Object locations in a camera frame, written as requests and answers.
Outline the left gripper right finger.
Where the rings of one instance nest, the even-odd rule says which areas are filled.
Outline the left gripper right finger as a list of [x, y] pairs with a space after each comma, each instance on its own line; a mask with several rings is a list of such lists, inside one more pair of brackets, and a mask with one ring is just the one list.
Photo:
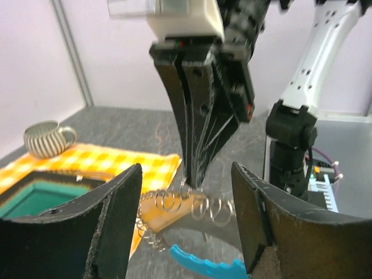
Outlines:
[[239, 163], [232, 192], [254, 278], [370, 278], [371, 220], [335, 213], [265, 182]]

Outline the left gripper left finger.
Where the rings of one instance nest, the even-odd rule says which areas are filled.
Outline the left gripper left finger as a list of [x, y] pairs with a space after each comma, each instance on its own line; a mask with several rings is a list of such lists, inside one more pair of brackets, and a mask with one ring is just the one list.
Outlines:
[[124, 278], [142, 187], [135, 164], [37, 216], [1, 220], [2, 278]]

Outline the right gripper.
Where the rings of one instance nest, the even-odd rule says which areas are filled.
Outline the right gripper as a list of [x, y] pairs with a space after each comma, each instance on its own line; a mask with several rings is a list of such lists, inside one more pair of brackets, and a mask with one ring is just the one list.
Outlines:
[[250, 46], [217, 37], [172, 37], [149, 54], [166, 89], [181, 141], [184, 177], [201, 184], [214, 157], [254, 111]]

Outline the large keyring organiser with rings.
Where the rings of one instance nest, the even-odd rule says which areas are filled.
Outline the large keyring organiser with rings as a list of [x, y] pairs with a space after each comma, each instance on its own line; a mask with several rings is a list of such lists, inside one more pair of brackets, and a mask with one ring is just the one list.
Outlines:
[[169, 244], [164, 233], [187, 229], [215, 237], [241, 251], [232, 200], [212, 197], [182, 182], [178, 190], [157, 189], [141, 194], [136, 219], [139, 237], [159, 252], [166, 251], [184, 268], [210, 278], [250, 278], [242, 260], [216, 263]]

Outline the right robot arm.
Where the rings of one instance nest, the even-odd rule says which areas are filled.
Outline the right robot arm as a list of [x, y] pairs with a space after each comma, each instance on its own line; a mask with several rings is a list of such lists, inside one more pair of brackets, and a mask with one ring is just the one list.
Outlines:
[[[153, 1], [147, 17], [158, 38], [150, 54], [171, 102], [184, 159], [182, 185], [201, 186], [241, 123], [251, 120], [248, 62], [269, 1]], [[323, 82], [370, 1], [316, 1], [313, 27], [290, 83], [274, 103], [266, 134], [275, 142], [274, 185], [306, 199], [303, 158], [317, 136]]]

